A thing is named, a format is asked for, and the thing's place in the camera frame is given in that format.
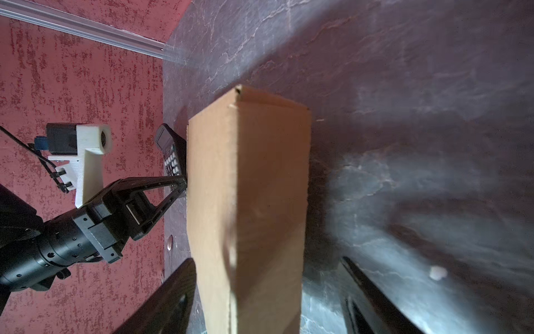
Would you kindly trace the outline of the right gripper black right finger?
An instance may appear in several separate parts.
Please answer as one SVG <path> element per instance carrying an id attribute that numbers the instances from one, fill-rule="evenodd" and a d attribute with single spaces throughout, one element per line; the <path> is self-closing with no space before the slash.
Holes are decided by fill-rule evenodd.
<path id="1" fill-rule="evenodd" d="M 339 298 L 348 333 L 421 333 L 348 257 L 339 260 Z"/>

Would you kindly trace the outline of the black desk calculator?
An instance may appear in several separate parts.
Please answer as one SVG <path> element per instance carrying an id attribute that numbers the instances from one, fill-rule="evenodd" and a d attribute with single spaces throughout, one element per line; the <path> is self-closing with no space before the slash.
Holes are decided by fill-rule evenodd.
<path id="1" fill-rule="evenodd" d="M 154 143 L 164 156 L 165 174 L 186 177 L 186 140 L 164 123 L 158 128 Z"/>

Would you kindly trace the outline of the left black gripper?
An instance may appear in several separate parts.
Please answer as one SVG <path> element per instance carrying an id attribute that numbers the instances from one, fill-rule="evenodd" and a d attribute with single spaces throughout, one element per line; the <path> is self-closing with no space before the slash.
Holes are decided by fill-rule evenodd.
<path id="1" fill-rule="evenodd" d="M 147 191 L 171 187 L 158 205 Z M 36 210 L 1 188 L 1 289 L 46 291 L 80 262 L 119 260 L 125 233 L 147 235 L 187 189 L 182 176 L 133 177 L 109 185 L 93 201 L 44 222 Z"/>

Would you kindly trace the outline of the brown cardboard box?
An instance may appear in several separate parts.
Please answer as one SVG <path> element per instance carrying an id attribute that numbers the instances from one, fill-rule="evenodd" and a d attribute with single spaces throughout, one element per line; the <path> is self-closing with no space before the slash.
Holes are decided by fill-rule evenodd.
<path id="1" fill-rule="evenodd" d="M 300 331 L 311 120 L 238 85 L 189 121 L 187 236 L 209 333 Z"/>

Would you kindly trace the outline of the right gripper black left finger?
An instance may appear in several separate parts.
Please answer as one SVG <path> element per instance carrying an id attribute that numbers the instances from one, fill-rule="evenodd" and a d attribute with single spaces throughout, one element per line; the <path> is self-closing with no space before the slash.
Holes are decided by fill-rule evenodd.
<path id="1" fill-rule="evenodd" d="M 116 333 L 185 333 L 196 292 L 196 264 L 187 258 Z"/>

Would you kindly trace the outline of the brown handled spoon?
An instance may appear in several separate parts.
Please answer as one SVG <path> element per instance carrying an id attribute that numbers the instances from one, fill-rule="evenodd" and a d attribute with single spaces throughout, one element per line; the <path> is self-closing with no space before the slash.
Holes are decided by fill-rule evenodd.
<path id="1" fill-rule="evenodd" d="M 166 249 L 168 252 L 171 252 L 174 247 L 174 239 L 172 235 L 169 235 L 166 241 Z"/>

